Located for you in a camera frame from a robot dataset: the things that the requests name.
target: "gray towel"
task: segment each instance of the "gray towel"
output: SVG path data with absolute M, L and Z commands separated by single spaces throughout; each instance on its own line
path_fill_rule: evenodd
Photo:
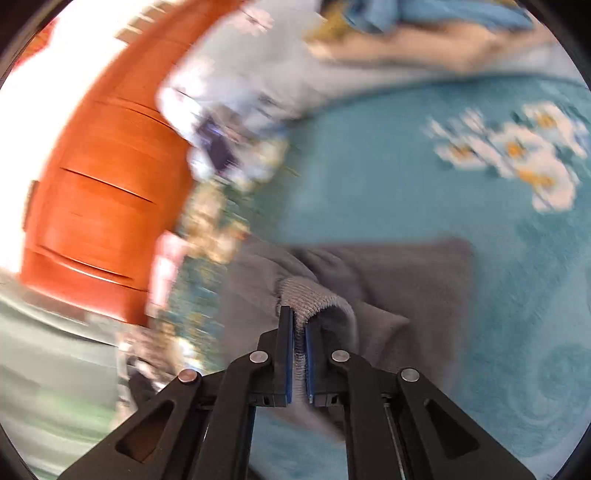
M 307 404 L 301 332 L 317 317 L 343 348 L 390 372 L 413 366 L 448 389 L 464 337 L 472 291 L 468 242 L 279 247 L 247 239 L 220 296 L 226 360 L 256 349 L 261 333 L 278 324 L 278 311 L 295 313 L 294 401 L 274 409 L 299 426 L 341 439 Z

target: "metal pivot screw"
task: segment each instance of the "metal pivot screw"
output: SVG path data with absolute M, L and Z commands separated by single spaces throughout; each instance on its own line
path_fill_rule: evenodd
M 407 382 L 416 382 L 420 377 L 420 375 L 414 368 L 405 368 L 404 370 L 402 370 L 400 376 L 403 380 L 406 380 Z
M 335 350 L 332 355 L 332 360 L 334 360 L 335 362 L 346 362 L 349 358 L 351 358 L 351 356 L 349 355 L 349 352 L 345 351 L 345 350 Z
M 249 357 L 251 359 L 251 362 L 254 364 L 261 364 L 267 361 L 267 359 L 269 358 L 269 355 L 267 354 L 267 352 L 263 352 L 262 350 L 257 350 L 253 353 L 251 353 L 251 356 Z
M 181 370 L 180 373 L 178 374 L 178 379 L 182 382 L 182 383 L 191 383 L 194 382 L 195 380 L 197 380 L 199 377 L 199 373 L 195 370 L 193 370 L 192 368 L 185 368 L 184 370 Z

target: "white flower pattern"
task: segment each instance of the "white flower pattern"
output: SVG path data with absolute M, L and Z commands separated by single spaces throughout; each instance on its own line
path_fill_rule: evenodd
M 444 161 L 461 170 L 492 167 L 505 179 L 530 185 L 532 205 L 539 212 L 572 209 L 580 179 L 558 155 L 568 148 L 579 162 L 587 159 L 589 132 L 578 118 L 570 118 L 551 102 L 523 107 L 528 125 L 507 122 L 487 128 L 482 115 L 466 110 L 447 125 L 430 120 L 427 132 L 445 140 L 435 147 Z

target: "orange cabinet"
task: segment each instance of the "orange cabinet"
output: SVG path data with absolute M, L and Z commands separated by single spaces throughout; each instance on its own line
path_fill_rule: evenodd
M 189 145 L 154 98 L 174 63 L 235 0 L 188 0 L 141 34 L 77 107 L 29 201 L 21 281 L 144 325 L 154 246 L 193 185 Z

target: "teal rug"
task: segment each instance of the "teal rug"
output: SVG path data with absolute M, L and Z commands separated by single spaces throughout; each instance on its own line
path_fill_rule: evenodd
M 538 478 L 591 420 L 587 119 L 585 88 L 535 77 L 385 92 L 296 125 L 255 198 L 253 233 L 272 242 L 468 239 L 476 296 L 448 393 Z M 282 470 L 263 421 L 253 454 L 273 478 L 342 478 L 305 450 L 305 474 Z

